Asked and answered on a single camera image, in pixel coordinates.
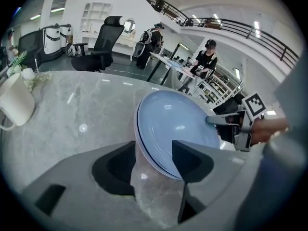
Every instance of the balcony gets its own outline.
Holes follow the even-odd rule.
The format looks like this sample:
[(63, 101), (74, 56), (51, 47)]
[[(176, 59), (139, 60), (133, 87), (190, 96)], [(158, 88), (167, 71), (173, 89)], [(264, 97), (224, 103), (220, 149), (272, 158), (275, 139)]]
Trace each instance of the balcony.
[(269, 33), (260, 29), (255, 29), (251, 25), (227, 19), (189, 18), (177, 8), (163, 0), (147, 1), (156, 11), (164, 14), (180, 26), (208, 27), (237, 34), (247, 40), (251, 40), (256, 44), (261, 45), (274, 56), (279, 58), (279, 60), (290, 69), (292, 69), (298, 61), (298, 55), (287, 45)]

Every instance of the marble countertop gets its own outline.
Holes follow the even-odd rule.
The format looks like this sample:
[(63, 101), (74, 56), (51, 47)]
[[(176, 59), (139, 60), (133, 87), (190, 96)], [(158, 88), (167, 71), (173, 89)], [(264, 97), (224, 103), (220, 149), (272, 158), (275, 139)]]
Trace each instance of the marble countertop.
[[(30, 120), (2, 134), (2, 169), (10, 186), (21, 192), (61, 160), (107, 145), (134, 141), (137, 104), (149, 93), (169, 88), (110, 74), (56, 71), (39, 83)], [(188, 96), (208, 114), (210, 107)], [(232, 145), (220, 141), (224, 149)], [(177, 223), (183, 182), (155, 170), (136, 150), (131, 184), (140, 208), (162, 227)]]

